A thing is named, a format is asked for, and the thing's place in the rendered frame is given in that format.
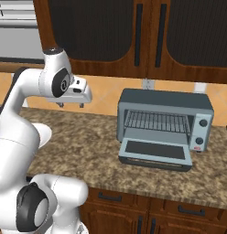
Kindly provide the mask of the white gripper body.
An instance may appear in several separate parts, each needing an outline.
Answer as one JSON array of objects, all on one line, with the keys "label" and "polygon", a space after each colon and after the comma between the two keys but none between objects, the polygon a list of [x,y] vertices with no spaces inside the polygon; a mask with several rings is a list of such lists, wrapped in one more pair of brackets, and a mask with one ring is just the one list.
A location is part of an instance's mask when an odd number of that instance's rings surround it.
[{"label": "white gripper body", "polygon": [[67,91],[59,98],[48,98],[49,102],[76,102],[76,103],[89,103],[92,101],[92,92],[89,86],[83,90],[69,87]]}]

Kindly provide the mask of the grey toaster oven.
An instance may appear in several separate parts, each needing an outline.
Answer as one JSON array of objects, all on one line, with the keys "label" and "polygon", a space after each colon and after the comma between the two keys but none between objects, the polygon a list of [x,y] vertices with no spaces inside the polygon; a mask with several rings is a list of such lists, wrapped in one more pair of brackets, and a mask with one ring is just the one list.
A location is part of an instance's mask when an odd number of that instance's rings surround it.
[{"label": "grey toaster oven", "polygon": [[[195,146],[203,152],[207,149],[214,110],[207,94],[162,90],[124,89],[117,106],[117,140],[122,142],[125,131],[124,121],[127,112],[165,112],[185,115],[189,120],[190,134],[185,134],[189,149]],[[200,126],[200,120],[206,120],[206,127]],[[203,144],[196,144],[196,138],[202,138]]]}]

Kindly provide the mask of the grey toaster oven door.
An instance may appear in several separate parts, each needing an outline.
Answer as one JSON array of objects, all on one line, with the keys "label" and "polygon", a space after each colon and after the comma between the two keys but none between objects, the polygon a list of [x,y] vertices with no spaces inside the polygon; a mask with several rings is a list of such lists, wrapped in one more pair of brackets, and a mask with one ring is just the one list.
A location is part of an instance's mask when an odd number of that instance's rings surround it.
[{"label": "grey toaster oven door", "polygon": [[118,157],[123,164],[171,171],[188,172],[192,167],[185,144],[124,138]]}]

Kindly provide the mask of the brown base cupboard door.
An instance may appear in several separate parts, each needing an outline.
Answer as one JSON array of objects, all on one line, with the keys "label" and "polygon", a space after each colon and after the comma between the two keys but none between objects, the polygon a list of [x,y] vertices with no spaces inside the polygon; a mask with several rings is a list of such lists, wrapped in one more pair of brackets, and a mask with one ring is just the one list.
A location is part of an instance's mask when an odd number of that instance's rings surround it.
[{"label": "brown base cupboard door", "polygon": [[146,231],[146,212],[91,203],[81,206],[80,212],[90,234],[137,234],[139,216],[143,217],[141,234]]},{"label": "brown base cupboard door", "polygon": [[156,214],[149,215],[146,234],[150,234],[152,218],[156,219],[154,234],[227,234],[227,225],[223,226]]}]

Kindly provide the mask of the window with white blind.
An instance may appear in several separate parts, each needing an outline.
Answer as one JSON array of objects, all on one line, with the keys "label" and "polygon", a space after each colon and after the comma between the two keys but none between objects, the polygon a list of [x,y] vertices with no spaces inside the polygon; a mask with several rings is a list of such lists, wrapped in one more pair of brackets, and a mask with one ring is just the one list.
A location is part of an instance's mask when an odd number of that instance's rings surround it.
[{"label": "window with white blind", "polygon": [[33,0],[0,0],[0,62],[44,63]]}]

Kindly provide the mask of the brown drawer front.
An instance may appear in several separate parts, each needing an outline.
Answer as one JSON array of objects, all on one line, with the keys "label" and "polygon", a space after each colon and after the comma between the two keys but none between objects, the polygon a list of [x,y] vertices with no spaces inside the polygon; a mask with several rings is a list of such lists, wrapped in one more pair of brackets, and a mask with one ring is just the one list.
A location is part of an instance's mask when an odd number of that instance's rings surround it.
[{"label": "brown drawer front", "polygon": [[[183,206],[184,209],[188,210],[200,211],[201,209],[204,209],[205,217],[180,213],[178,212],[179,205]],[[151,198],[149,211],[151,213],[157,213],[160,215],[188,218],[190,220],[210,222],[212,224],[218,224],[223,226],[227,225],[227,210],[222,208],[204,207],[201,205],[195,205],[190,203],[183,203],[160,198]]]},{"label": "brown drawer front", "polygon": [[[106,196],[113,196],[113,197],[122,196],[122,202],[114,202],[110,200],[99,199],[98,198],[99,192],[103,192],[103,194]],[[107,204],[110,206],[127,207],[134,210],[147,211],[149,198],[142,197],[139,195],[127,194],[123,192],[90,187],[87,201],[92,203]]]}]

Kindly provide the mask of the white wall socket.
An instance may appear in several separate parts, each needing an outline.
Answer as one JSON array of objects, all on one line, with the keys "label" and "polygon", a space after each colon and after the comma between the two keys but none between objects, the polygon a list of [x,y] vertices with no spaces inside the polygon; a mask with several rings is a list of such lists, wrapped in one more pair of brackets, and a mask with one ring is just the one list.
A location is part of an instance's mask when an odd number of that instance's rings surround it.
[{"label": "white wall socket", "polygon": [[195,93],[205,93],[207,89],[207,84],[203,82],[196,82],[194,85]]},{"label": "white wall socket", "polygon": [[143,79],[142,80],[142,89],[143,90],[152,90],[154,89],[155,82],[153,80],[149,79]]}]

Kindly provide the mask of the brown wall cupboard door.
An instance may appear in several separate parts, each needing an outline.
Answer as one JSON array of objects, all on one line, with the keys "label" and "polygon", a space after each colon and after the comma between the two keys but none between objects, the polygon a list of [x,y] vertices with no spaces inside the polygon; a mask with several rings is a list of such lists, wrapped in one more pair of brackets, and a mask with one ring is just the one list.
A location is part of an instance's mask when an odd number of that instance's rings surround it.
[{"label": "brown wall cupboard door", "polygon": [[[77,75],[146,76],[151,0],[33,0],[43,49],[64,48]],[[135,66],[136,5],[143,4]]]},{"label": "brown wall cupboard door", "polygon": [[[156,68],[161,4],[167,14]],[[227,84],[227,0],[151,0],[150,16],[150,79]]]}]

